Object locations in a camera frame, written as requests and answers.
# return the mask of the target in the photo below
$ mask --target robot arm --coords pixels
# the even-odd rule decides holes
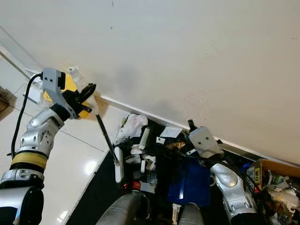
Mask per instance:
[[[189,120],[189,139],[202,158],[222,158],[224,152],[219,148],[217,141],[206,127],[195,127]],[[214,163],[210,171],[215,174],[218,188],[223,194],[223,205],[228,220],[232,225],[263,224],[252,196],[245,191],[243,180],[228,167]]]
[[[64,86],[64,73],[51,68],[43,70],[43,88],[55,104],[30,120],[10,169],[1,178],[0,224],[37,225],[41,221],[43,174],[54,137],[68,118],[78,117],[82,110],[91,112],[82,103],[96,88],[89,84],[80,94],[69,90],[61,94]]]

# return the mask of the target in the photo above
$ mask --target yellow ring band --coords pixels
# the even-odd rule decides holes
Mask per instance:
[[[37,154],[37,153],[32,153],[32,152],[24,152],[24,153],[19,153],[17,154],[11,165],[15,164],[15,163],[31,163],[34,165],[38,165],[42,168],[46,168],[46,164],[47,164],[47,157]]]

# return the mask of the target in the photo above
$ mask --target black wire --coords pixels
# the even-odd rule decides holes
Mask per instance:
[[[258,187],[258,185],[255,183],[255,181],[252,179],[252,177],[250,177],[250,176],[248,175],[247,172],[241,172],[241,174],[245,175],[245,176],[251,181],[251,183],[254,184],[254,186],[257,188],[257,190],[258,190],[259,192],[261,192],[261,189],[260,189],[260,188]]]
[[[247,187],[249,188],[249,191],[251,192],[251,195],[253,196],[254,200],[256,201],[257,198],[255,196],[254,190],[252,189],[252,187],[249,184],[248,180],[245,178],[245,176],[243,174],[241,174],[239,172],[239,170],[237,170],[232,165],[229,165],[228,163],[225,163],[223,161],[211,160],[211,159],[202,158],[202,157],[200,157],[200,160],[202,160],[202,161],[210,161],[210,162],[214,162],[214,163],[219,163],[219,164],[222,164],[223,166],[226,166],[227,168],[231,169],[232,171],[234,171],[244,181],[244,183],[247,185]]]
[[[19,128],[20,128],[20,123],[21,123],[22,115],[24,113],[24,109],[25,109],[27,98],[28,98],[28,94],[29,94],[29,89],[30,89],[30,86],[31,86],[33,80],[36,79],[37,77],[41,77],[42,78],[42,74],[36,74],[36,75],[34,75],[29,80],[28,85],[27,85],[27,89],[26,89],[26,93],[25,93],[25,96],[24,96],[24,101],[23,101],[22,109],[20,111],[20,114],[19,114],[19,117],[18,117],[18,121],[17,121],[17,125],[15,127],[14,137],[13,137],[13,140],[11,142],[11,158],[12,159],[14,159],[14,157],[15,157],[15,141],[17,140],[17,136],[18,136],[18,132],[19,132]]]

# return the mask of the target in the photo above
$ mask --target yellow sticky note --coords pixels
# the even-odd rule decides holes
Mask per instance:
[[[71,90],[71,91],[77,90],[76,85],[74,84],[70,74],[66,74],[66,86],[65,86],[65,89],[62,91],[65,91],[65,90]],[[48,95],[48,93],[46,91],[44,91],[43,96],[46,101],[52,102],[52,99],[50,98],[50,96]],[[88,115],[89,115],[89,113],[87,111],[81,111],[81,113],[79,113],[79,116],[81,118],[87,118]]]

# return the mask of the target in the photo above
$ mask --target white tile floor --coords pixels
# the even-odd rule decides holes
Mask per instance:
[[[10,106],[0,112],[0,174],[9,169],[12,136],[22,107],[26,84],[24,77],[5,59],[0,59],[0,86],[9,90]],[[99,103],[101,115],[108,134],[112,137],[128,112]],[[27,122],[42,108],[28,101],[19,130],[20,136],[26,130]],[[96,119],[67,120],[57,133],[54,148],[45,171],[45,202],[41,225],[65,224],[75,208],[93,172],[102,163],[108,147]]]

